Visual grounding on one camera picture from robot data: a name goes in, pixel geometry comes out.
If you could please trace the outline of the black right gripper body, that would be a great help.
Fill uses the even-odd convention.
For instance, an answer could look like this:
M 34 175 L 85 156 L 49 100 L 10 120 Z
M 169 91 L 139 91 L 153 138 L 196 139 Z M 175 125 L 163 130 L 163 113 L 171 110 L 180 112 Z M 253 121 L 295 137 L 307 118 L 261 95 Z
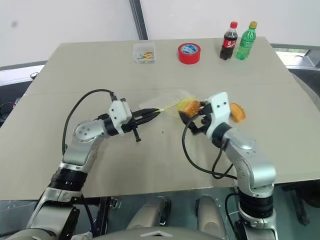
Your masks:
M 188 128 L 190 129 L 191 133 L 196 136 L 199 135 L 200 133 L 206 134 L 207 130 L 209 129 L 209 126 L 211 125 L 212 122 L 212 117 L 211 114 L 213 113 L 212 106 L 209 104 L 209 112 L 197 112 L 194 116 L 192 116 L 192 120 L 194 122 L 194 125 L 189 125 L 188 123 Z M 201 117 L 200 123 L 202 126 L 197 127 L 195 124 L 195 120 Z

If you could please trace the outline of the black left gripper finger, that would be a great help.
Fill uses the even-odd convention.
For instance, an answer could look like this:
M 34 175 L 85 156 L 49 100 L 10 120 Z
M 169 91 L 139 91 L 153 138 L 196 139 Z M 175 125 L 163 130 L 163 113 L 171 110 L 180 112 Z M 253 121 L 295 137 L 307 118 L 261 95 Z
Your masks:
M 158 108 L 144 108 L 144 109 L 137 110 L 135 112 L 135 117 L 136 118 L 156 117 L 160 113 L 161 112 Z
M 138 119 L 138 124 L 142 125 L 150 122 L 154 118 L 156 118 L 160 113 L 159 112 L 151 112 L 145 115 L 142 115 L 141 118 Z

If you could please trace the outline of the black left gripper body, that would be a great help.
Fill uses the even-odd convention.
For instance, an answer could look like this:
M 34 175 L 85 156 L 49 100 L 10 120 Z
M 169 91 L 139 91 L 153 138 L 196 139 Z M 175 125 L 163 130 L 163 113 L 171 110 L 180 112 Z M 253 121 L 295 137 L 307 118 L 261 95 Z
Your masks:
M 135 136 L 135 140 L 138 143 L 141 141 L 141 138 L 140 138 L 138 131 L 137 131 L 137 128 L 139 125 L 139 120 L 141 118 L 141 111 L 134 111 L 131 114 L 132 114 L 132 118 L 129 120 L 128 123 L 122 124 L 121 128 L 124 133 L 129 133 L 129 132 L 133 131 L 133 134 Z

